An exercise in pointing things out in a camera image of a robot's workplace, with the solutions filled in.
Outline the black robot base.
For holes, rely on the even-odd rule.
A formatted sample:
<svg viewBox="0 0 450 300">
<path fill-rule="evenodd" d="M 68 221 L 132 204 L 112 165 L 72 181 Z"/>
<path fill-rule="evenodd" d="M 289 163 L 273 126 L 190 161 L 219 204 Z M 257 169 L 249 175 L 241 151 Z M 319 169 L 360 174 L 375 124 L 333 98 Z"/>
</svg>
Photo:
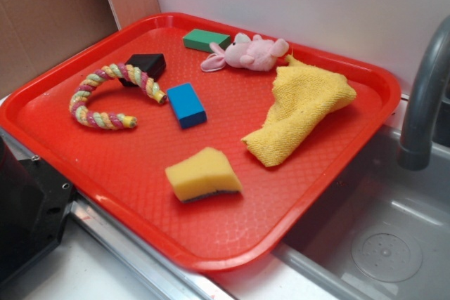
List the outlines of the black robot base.
<svg viewBox="0 0 450 300">
<path fill-rule="evenodd" d="M 19 160 L 1 141 L 1 286 L 61 243 L 74 194 L 44 159 Z"/>
</svg>

